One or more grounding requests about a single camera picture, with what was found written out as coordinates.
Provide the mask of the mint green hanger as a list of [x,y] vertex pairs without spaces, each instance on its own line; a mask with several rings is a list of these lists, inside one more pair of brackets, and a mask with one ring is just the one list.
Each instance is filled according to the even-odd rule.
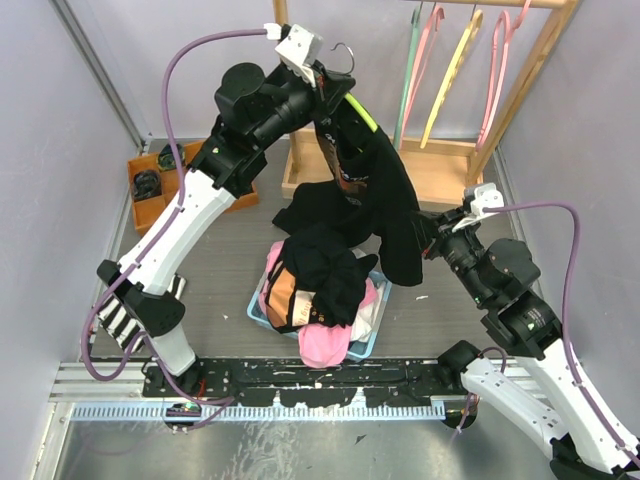
[[406,105],[407,105],[407,100],[409,95],[409,84],[411,80],[413,64],[414,64],[415,56],[417,52],[422,5],[423,3],[420,3],[418,6],[416,6],[411,16],[410,41],[409,41],[409,47],[408,47],[408,53],[407,53],[405,72],[404,72],[402,93],[401,93],[400,104],[398,109],[398,116],[397,116],[396,125],[394,129],[393,146],[396,150],[400,149],[402,136],[403,136],[404,114],[406,111]]

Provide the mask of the yellow hanger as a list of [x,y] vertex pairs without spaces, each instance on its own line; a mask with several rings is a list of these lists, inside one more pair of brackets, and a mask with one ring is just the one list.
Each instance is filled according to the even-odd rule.
[[436,122],[436,119],[440,113],[442,106],[444,105],[448,93],[455,81],[460,68],[462,67],[466,56],[473,44],[478,31],[483,23],[484,13],[481,10],[475,10],[463,31],[460,40],[456,46],[456,49],[451,57],[449,65],[444,74],[438,93],[435,97],[432,105],[431,112],[425,123],[423,135],[420,141],[420,148],[425,149],[431,136],[432,129]]

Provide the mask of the pink plastic hanger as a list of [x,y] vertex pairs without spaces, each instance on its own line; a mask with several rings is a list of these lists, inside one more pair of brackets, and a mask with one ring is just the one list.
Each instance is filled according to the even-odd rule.
[[525,1],[518,16],[514,20],[511,20],[511,16],[507,10],[503,10],[496,21],[492,36],[490,72],[485,112],[479,136],[475,144],[476,152],[479,152],[484,146],[488,138],[489,131],[493,125],[506,74],[510,43],[515,32],[524,21],[524,18],[530,8],[530,4],[531,0]]

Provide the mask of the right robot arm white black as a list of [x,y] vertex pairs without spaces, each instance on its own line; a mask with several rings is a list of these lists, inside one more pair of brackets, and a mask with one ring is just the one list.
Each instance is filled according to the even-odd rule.
[[564,325],[531,288],[540,271],[522,241],[482,245],[478,227],[460,227],[465,213],[414,213],[411,223],[424,258],[443,259],[478,309],[500,350],[534,380],[542,399],[491,366],[484,352],[460,341],[438,358],[438,379],[452,394],[467,391],[504,415],[542,451],[558,479],[628,479],[639,470],[639,439],[590,382]]

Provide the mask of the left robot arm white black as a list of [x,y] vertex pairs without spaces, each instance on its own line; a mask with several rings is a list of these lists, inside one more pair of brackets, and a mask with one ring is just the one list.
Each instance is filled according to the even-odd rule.
[[209,226],[244,194],[266,165],[266,150],[282,136],[324,120],[355,86],[348,73],[320,62],[305,79],[284,64],[270,74],[253,63],[231,67],[214,93],[219,114],[190,162],[178,193],[142,240],[97,273],[148,335],[164,364],[165,385],[194,393],[200,372],[181,325],[185,306],[169,291],[177,268]]

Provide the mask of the white t shirt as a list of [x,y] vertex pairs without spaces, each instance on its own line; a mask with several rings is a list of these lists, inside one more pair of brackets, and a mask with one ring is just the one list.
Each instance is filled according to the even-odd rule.
[[355,320],[351,325],[351,342],[368,342],[377,324],[377,314],[384,297],[385,286],[376,286],[368,278],[365,282],[365,296],[361,301]]

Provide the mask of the lime green hanger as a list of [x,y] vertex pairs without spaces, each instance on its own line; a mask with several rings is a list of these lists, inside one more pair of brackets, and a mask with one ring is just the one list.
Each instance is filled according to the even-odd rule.
[[[355,69],[355,56],[354,56],[353,50],[348,45],[346,45],[344,42],[337,42],[331,48],[331,51],[335,51],[339,47],[343,47],[347,51],[347,53],[349,54],[350,67],[345,72],[345,74],[347,76],[350,76],[353,73],[354,69]],[[352,93],[348,93],[346,95],[346,101],[349,103],[351,108],[356,112],[356,114],[359,116],[359,118],[367,125],[369,130],[371,132],[375,133],[378,130],[379,125],[373,119],[373,117],[370,115],[370,113],[366,110],[366,108],[362,106],[362,104],[353,96]]]

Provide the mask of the black printed t shirt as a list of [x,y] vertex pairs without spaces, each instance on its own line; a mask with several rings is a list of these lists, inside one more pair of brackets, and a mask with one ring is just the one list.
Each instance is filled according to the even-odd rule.
[[267,257],[259,294],[264,314],[280,333],[311,324],[351,326],[377,263],[375,254],[356,256],[341,235],[323,224],[298,231]]

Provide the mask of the salmon pink metal hanger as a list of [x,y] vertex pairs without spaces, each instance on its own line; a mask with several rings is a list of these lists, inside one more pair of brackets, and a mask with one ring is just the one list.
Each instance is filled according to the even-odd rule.
[[434,3],[432,10],[425,22],[422,22],[421,20],[417,52],[413,64],[412,75],[409,84],[409,95],[406,105],[406,111],[404,114],[403,135],[409,121],[418,88],[426,72],[426,67],[431,55],[431,51],[435,44],[435,40],[437,38],[440,23],[444,18],[444,8],[439,6],[437,3]]

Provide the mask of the pink t shirt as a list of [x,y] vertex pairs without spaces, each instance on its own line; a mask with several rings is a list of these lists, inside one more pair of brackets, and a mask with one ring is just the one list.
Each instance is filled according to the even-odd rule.
[[[269,253],[272,250],[278,251],[279,246],[282,242],[283,241],[278,241],[272,244]],[[262,312],[264,313],[262,300],[260,298],[259,305]],[[298,342],[298,349],[301,360],[305,365],[314,368],[324,368],[340,364],[343,360],[346,359],[346,354],[352,343],[350,341],[351,326],[326,327],[320,324],[311,324],[295,332],[280,334],[294,335]]]

